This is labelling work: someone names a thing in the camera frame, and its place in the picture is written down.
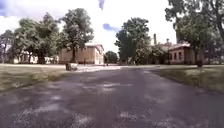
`brick building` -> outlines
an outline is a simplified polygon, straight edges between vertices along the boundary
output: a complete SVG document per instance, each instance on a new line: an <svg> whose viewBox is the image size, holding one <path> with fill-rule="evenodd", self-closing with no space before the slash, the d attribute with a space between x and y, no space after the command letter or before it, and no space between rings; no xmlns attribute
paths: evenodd
<svg viewBox="0 0 224 128"><path fill-rule="evenodd" d="M86 48L76 52L76 60L79 64L104 64L104 48L101 44L87 43ZM72 51L62 49L59 53L59 63L65 64L72 59Z"/></svg>
<svg viewBox="0 0 224 128"><path fill-rule="evenodd" d="M188 43L174 44L169 48L171 64L195 64L195 53ZM198 60L204 63L204 54L199 51Z"/></svg>

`wall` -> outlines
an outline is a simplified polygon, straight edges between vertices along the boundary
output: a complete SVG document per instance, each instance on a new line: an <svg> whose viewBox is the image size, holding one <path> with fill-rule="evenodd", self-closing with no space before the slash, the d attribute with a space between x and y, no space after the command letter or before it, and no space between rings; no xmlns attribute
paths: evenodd
<svg viewBox="0 0 224 128"><path fill-rule="evenodd" d="M178 49L175 49L175 50L171 50L169 53L172 55L172 58L170 60L171 64L182 64L182 63L184 63L185 54L186 54L185 51L184 51L184 48L178 48Z"/></svg>
<svg viewBox="0 0 224 128"><path fill-rule="evenodd" d="M102 47L95 49L95 64L104 64L104 55Z"/></svg>
<svg viewBox="0 0 224 128"><path fill-rule="evenodd" d="M59 63L65 64L71 61L72 58L72 51L67 51L66 49L62 49L59 53ZM86 64L94 64L95 63L95 48L94 47L87 47L86 49L80 50L76 52L76 60L78 63Z"/></svg>
<svg viewBox="0 0 224 128"><path fill-rule="evenodd" d="M79 63L84 63L85 60L87 64L94 64L95 63L94 54L95 54L95 48L87 47L86 49L76 52L76 60Z"/></svg>
<svg viewBox="0 0 224 128"><path fill-rule="evenodd" d="M195 64L195 54L194 51L189 47L181 47L173 49L170 51L172 54L172 59L170 60L171 64ZM202 51L197 55L198 59L201 59L204 62L204 54Z"/></svg>

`roof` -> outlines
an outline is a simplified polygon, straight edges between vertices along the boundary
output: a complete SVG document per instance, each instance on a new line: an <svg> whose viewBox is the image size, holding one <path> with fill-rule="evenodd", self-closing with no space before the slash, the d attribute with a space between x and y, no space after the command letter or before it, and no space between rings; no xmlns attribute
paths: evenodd
<svg viewBox="0 0 224 128"><path fill-rule="evenodd" d="M86 43L85 44L87 47L102 47L102 49L104 50L103 48L103 45L102 44L96 44L96 43Z"/></svg>
<svg viewBox="0 0 224 128"><path fill-rule="evenodd" d="M169 47L172 46L172 43L164 43L164 44L157 44L157 46L159 46L162 50L164 51L168 51Z"/></svg>
<svg viewBox="0 0 224 128"><path fill-rule="evenodd" d="M189 43L178 43L178 44L174 44L170 47L170 50L172 49L177 49L177 48L181 48L181 47L190 47Z"/></svg>

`chimney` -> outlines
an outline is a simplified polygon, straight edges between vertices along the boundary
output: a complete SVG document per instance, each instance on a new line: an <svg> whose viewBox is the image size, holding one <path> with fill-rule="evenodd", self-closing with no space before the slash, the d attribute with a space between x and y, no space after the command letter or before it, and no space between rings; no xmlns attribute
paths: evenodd
<svg viewBox="0 0 224 128"><path fill-rule="evenodd" d="M166 43L167 43L167 44L170 43L170 39L169 39L169 38L166 39Z"/></svg>
<svg viewBox="0 0 224 128"><path fill-rule="evenodd" d="M156 34L153 34L153 39L154 39L154 45L157 45Z"/></svg>

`building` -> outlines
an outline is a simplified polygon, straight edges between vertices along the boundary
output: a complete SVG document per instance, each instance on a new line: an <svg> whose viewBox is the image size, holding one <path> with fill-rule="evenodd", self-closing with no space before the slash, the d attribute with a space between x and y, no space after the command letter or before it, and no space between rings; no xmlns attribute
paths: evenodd
<svg viewBox="0 0 224 128"><path fill-rule="evenodd" d="M171 64L195 64L195 53L188 43L178 43L169 48ZM204 54L199 51L198 60L204 63Z"/></svg>
<svg viewBox="0 0 224 128"><path fill-rule="evenodd" d="M86 48L76 52L76 61L79 64L104 64L104 48L101 44L87 43ZM59 53L59 63L65 64L72 59L72 51L62 49Z"/></svg>
<svg viewBox="0 0 224 128"><path fill-rule="evenodd" d="M159 46L163 51L168 52L170 47L172 46L172 43L168 42L168 43L164 43L164 44L157 44L157 46Z"/></svg>
<svg viewBox="0 0 224 128"><path fill-rule="evenodd" d="M37 64L38 57L37 56L33 56L33 55L29 55L27 52L23 52L18 57L15 57L13 59L13 63L14 64L18 64L18 63L20 63L20 64L28 64L29 63L29 58L30 58L30 63L31 64Z"/></svg>

